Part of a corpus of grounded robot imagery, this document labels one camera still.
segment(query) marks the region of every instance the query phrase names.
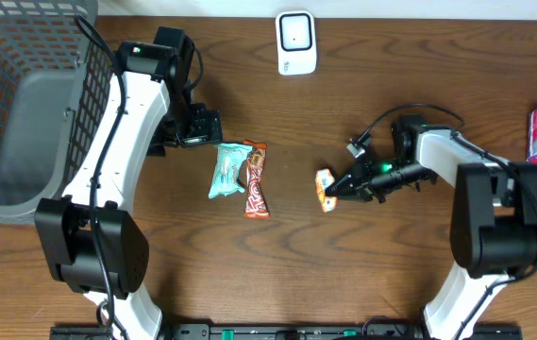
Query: wooden table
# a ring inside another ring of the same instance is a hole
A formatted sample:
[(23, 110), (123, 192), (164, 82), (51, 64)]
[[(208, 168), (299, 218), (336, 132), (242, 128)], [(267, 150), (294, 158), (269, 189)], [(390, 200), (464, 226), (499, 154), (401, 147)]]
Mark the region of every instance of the wooden table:
[[(280, 76), (273, 19), (100, 18), (116, 47), (179, 26), (203, 52), (199, 101), (220, 109), (225, 140), (268, 143), (262, 187), (273, 217), (243, 218), (245, 195), (209, 200), (211, 147), (146, 159), (135, 218), (148, 238), (146, 284), (172, 320), (361, 323), (415, 318), (452, 265), (453, 190), (443, 181), (386, 204), (323, 213), (315, 171), (352, 163), (346, 140), (398, 104), (459, 112), (464, 135), (512, 160), (526, 157), (537, 106), (537, 23), (317, 20), (319, 64)], [(453, 123), (436, 112), (432, 123)], [(392, 154), (388, 123), (376, 130)], [(505, 289), (481, 320), (515, 321), (537, 339), (537, 276)], [(0, 338), (44, 339), (60, 323), (94, 321), (94, 307), (52, 281), (33, 227), (0, 225)]]

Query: gray plastic basket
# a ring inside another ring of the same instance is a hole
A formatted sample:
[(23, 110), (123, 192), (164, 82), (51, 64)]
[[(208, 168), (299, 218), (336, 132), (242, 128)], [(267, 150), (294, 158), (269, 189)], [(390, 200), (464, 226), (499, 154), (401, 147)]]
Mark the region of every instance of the gray plastic basket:
[(109, 61), (73, 23), (95, 0), (0, 1), (0, 221), (30, 224), (83, 162), (109, 95)]

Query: white backdrop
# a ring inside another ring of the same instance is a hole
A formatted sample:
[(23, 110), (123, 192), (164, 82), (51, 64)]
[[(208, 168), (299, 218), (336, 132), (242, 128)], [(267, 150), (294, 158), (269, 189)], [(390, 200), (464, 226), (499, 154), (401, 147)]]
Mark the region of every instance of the white backdrop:
[(537, 20), (537, 0), (99, 0), (104, 15)]

